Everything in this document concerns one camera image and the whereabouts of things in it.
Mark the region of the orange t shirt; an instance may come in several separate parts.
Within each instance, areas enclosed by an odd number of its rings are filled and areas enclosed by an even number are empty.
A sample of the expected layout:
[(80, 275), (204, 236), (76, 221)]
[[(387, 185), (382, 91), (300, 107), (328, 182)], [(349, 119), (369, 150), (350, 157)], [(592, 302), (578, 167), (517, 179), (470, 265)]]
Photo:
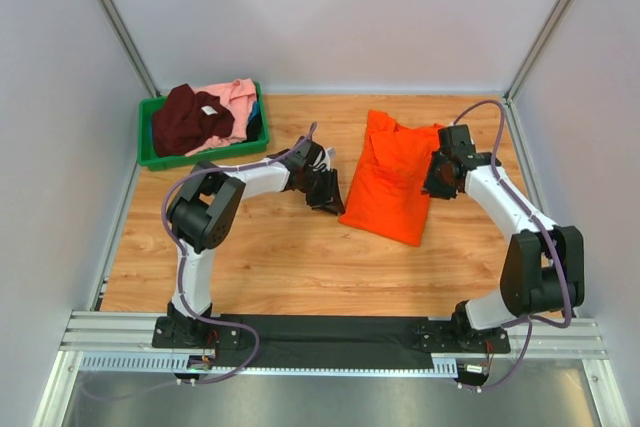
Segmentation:
[(369, 111), (364, 147), (339, 222), (418, 247), (430, 207), (422, 186), (442, 127), (409, 128), (384, 112)]

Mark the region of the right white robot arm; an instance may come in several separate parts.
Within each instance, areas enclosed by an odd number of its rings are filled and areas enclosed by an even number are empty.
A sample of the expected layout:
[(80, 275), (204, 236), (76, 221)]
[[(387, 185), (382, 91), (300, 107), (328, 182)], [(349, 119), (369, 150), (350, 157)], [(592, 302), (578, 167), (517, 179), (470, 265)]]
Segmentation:
[(584, 237), (561, 226), (518, 190), (493, 152), (478, 152), (467, 125), (438, 131), (439, 148), (422, 190), (450, 200), (466, 194), (488, 214), (508, 249), (499, 286), (463, 301), (458, 309), (471, 329), (494, 329), (548, 312), (570, 317), (585, 299)]

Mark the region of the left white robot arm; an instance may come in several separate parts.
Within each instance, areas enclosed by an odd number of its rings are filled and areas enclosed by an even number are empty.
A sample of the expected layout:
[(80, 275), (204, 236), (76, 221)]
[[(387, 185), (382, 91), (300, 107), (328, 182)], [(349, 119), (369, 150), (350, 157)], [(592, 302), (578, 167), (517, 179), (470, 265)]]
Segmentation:
[(309, 137), (259, 162), (216, 166), (200, 162), (163, 201), (163, 226), (176, 243), (176, 287), (167, 314), (156, 321), (152, 345), (158, 348), (207, 347), (211, 324), (211, 278), (216, 249), (226, 240), (241, 203), (257, 196), (299, 191), (307, 206), (345, 213), (332, 166), (335, 151)]

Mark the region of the blue t shirt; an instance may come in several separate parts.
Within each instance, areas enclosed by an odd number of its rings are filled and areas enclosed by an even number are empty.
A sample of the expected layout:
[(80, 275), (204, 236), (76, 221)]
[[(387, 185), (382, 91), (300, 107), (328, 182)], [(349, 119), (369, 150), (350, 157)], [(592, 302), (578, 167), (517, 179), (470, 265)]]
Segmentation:
[(259, 101), (253, 103), (248, 123), (259, 125), (262, 122), (261, 106)]

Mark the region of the pink t shirt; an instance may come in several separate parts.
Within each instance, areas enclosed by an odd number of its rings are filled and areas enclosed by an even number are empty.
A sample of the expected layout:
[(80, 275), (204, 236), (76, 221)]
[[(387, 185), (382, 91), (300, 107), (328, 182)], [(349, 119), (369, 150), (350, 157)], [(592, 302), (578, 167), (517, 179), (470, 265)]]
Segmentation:
[(187, 157), (208, 149), (227, 147), (247, 139), (249, 117), (253, 105), (257, 101), (256, 86), (251, 79), (236, 79), (229, 83), (196, 87), (194, 92), (206, 92), (218, 97), (221, 106), (233, 115), (234, 122), (230, 134), (227, 136), (212, 135), (199, 147), (186, 153)]

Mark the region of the maroon t shirt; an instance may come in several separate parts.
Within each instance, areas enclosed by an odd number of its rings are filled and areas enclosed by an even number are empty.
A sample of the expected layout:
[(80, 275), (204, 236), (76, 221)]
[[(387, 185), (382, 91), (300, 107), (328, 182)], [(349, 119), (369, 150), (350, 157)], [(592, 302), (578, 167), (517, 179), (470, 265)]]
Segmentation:
[(228, 137), (233, 124), (232, 113), (217, 96), (182, 84), (173, 88), (163, 106), (152, 114), (153, 148), (158, 157), (185, 156), (212, 136)]

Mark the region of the green plastic bin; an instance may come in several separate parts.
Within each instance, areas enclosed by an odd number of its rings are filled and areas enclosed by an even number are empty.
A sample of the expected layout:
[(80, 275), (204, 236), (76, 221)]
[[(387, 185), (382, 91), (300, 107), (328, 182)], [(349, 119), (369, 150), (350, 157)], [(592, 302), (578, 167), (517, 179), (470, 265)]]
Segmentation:
[(270, 132), (261, 85), (254, 81), (254, 86), (257, 95), (254, 106), (257, 113), (250, 119), (248, 139), (230, 146), (205, 150), (189, 157), (156, 155), (152, 140), (152, 115), (163, 107), (166, 97), (142, 100), (138, 107), (137, 163), (150, 171), (163, 171), (194, 165), (204, 160), (224, 160), (265, 152), (270, 142)]

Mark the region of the right aluminium frame post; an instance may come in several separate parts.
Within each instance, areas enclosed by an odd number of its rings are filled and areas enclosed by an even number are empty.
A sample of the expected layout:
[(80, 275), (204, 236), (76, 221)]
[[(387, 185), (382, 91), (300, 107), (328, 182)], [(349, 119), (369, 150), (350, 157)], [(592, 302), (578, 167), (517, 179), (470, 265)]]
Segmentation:
[(528, 77), (569, 11), (573, 1), (574, 0), (556, 0), (554, 2), (531, 47), (518, 67), (513, 80), (505, 91), (504, 99), (507, 103), (514, 101), (524, 87)]

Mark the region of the aluminium frame post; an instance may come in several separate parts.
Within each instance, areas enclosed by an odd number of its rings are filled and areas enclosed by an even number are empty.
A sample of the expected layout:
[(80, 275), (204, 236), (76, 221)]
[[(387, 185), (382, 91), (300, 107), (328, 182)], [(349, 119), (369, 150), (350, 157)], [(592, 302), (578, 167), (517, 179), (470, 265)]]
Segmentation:
[(151, 72), (143, 60), (116, 3), (114, 0), (97, 0), (97, 2), (148, 95), (150, 97), (158, 97), (160, 90), (153, 80)]
[(573, 1), (574, 0), (556, 0), (554, 2), (531, 47), (518, 67), (513, 80), (505, 91), (504, 99), (507, 103), (514, 101), (524, 87), (528, 77), (569, 11)]

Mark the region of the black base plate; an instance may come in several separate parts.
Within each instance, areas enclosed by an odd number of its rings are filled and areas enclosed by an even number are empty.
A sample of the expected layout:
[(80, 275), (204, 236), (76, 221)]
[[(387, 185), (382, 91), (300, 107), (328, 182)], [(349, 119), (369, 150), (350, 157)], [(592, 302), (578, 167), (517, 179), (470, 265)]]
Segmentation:
[(212, 350), (215, 360), (239, 364), (249, 357), (256, 342), (260, 345), (254, 359), (319, 360), (362, 366), (415, 365), (420, 356), (432, 357), (436, 353), (484, 356), (511, 351), (505, 330), (475, 331), (458, 315), (450, 320), (430, 320), (223, 314), (219, 320), (224, 324), (217, 325), (211, 344), (191, 349)]

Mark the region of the left aluminium frame post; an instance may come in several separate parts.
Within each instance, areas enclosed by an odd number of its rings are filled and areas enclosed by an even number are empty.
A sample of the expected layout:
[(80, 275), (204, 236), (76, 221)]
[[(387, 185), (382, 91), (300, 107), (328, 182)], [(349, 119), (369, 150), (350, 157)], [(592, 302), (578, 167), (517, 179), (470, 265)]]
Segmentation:
[(158, 97), (160, 90), (153, 80), (151, 72), (143, 60), (116, 3), (114, 0), (97, 0), (97, 2), (148, 95), (150, 97)]

